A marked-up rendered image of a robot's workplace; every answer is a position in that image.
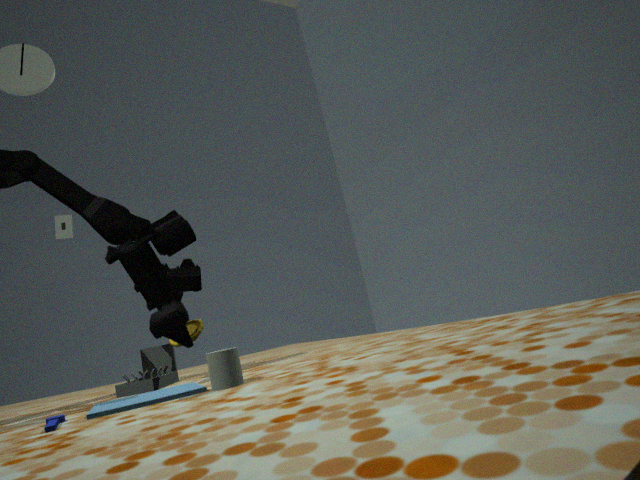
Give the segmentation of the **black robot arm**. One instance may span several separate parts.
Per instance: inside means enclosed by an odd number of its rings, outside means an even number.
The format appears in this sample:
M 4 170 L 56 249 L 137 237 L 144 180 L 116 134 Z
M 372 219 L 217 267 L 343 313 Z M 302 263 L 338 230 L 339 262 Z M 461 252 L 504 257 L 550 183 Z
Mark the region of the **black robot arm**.
M 152 242 L 161 255 L 169 257 L 196 241 L 189 222 L 174 210 L 150 224 L 149 220 L 131 214 L 123 205 L 92 195 L 51 165 L 28 150 L 0 150 L 0 189 L 23 182 L 33 182 L 88 222 L 108 243 L 105 260 L 112 264 L 118 259 L 132 279 L 149 275 L 160 265 L 160 259 L 149 245 Z M 132 242 L 135 241 L 135 242 Z M 164 285 L 167 293 L 200 291 L 201 268 L 191 259 L 184 259 L 180 267 L 169 268 Z

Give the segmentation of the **yellow plate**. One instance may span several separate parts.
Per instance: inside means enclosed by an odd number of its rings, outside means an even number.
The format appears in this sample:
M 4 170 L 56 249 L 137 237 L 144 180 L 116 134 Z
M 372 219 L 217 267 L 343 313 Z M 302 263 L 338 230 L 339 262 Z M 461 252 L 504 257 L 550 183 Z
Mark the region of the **yellow plate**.
M 204 329 L 204 322 L 202 322 L 201 320 L 195 319 L 195 320 L 188 321 L 186 326 L 190 333 L 192 341 L 194 342 L 195 339 L 201 334 L 202 330 Z M 176 347 L 182 346 L 181 344 L 176 343 L 170 339 L 169 339 L 169 343 L 171 346 L 176 346 Z

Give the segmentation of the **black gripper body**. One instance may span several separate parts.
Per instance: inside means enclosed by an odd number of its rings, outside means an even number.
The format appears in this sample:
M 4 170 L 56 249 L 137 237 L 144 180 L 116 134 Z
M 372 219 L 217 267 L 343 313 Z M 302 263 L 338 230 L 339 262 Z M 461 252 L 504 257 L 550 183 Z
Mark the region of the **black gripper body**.
M 164 264 L 160 262 L 158 268 L 141 279 L 132 279 L 135 291 L 141 292 L 148 310 L 157 308 L 150 317 L 150 331 L 155 338 L 160 338 L 172 332 L 179 326 L 187 324 L 188 313 L 181 302 L 176 302 L 175 297 L 170 296 L 164 285 L 167 277 Z M 171 298 L 172 297 L 172 298 Z

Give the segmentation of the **grey dish rack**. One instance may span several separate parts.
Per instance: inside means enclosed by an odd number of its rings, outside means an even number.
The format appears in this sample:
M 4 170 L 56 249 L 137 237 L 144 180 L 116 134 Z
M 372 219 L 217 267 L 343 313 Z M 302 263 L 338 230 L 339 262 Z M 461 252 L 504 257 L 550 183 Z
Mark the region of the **grey dish rack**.
M 174 348 L 170 343 L 140 351 L 143 373 L 139 371 L 139 374 L 142 377 L 137 379 L 132 372 L 131 375 L 135 380 L 130 381 L 126 375 L 123 375 L 127 382 L 115 385 L 117 398 L 153 392 L 179 381 Z

